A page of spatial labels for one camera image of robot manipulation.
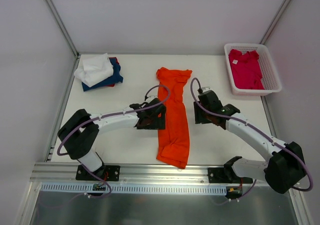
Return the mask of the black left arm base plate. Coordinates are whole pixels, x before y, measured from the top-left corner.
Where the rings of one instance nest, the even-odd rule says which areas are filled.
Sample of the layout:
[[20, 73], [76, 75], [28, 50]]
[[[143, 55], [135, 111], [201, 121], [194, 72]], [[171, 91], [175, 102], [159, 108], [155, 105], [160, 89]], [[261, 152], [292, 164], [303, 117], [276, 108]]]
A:
[[[103, 179], [104, 181], [118, 182], [120, 176], [120, 166], [119, 165], [103, 165], [96, 171], [92, 172], [96, 177]], [[98, 181], [99, 179], [92, 176], [82, 165], [77, 167], [77, 172], [75, 175], [77, 181]]]

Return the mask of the orange t-shirt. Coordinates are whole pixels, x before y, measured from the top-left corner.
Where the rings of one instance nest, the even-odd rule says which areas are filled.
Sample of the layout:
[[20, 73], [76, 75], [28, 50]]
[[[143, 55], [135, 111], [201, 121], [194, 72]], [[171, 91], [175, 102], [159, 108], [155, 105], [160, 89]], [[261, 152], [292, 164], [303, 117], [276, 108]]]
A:
[[165, 67], [156, 72], [156, 78], [161, 85], [158, 89], [158, 98], [163, 101], [168, 95], [167, 89], [170, 90], [169, 99], [164, 103], [165, 129], [158, 131], [156, 159], [179, 169], [186, 168], [190, 153], [189, 125], [183, 93], [191, 74], [191, 70]]

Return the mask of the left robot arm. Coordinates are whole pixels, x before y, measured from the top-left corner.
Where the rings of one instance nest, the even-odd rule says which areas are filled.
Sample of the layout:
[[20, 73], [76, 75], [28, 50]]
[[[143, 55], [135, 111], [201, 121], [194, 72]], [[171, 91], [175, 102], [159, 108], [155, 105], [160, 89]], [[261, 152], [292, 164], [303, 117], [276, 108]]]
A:
[[93, 114], [84, 108], [79, 109], [57, 133], [61, 146], [66, 150], [61, 153], [59, 149], [57, 154], [77, 160], [87, 168], [87, 174], [93, 180], [99, 180], [104, 176], [105, 169], [103, 160], [93, 150], [97, 136], [124, 128], [163, 130], [166, 128], [166, 111], [164, 103], [156, 97], [109, 114]]

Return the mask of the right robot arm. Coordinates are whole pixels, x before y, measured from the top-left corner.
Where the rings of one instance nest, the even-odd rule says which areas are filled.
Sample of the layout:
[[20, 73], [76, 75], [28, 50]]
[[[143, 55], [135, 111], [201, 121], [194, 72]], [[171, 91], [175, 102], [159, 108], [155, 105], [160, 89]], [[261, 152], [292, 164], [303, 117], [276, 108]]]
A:
[[214, 91], [198, 89], [193, 103], [196, 124], [214, 124], [236, 135], [263, 160], [250, 160], [235, 156], [223, 165], [224, 178], [235, 183], [240, 178], [266, 182], [275, 192], [286, 193], [307, 175], [300, 145], [286, 143], [268, 135], [252, 123], [232, 104], [223, 105]]

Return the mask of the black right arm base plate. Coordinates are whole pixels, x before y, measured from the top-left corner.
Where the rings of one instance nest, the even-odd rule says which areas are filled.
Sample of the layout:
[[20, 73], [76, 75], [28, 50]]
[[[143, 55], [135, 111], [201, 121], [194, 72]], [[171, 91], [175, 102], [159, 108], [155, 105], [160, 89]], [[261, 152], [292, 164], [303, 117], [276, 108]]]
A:
[[249, 177], [239, 177], [232, 170], [224, 167], [209, 167], [207, 169], [208, 181], [210, 184], [252, 184], [253, 179]]

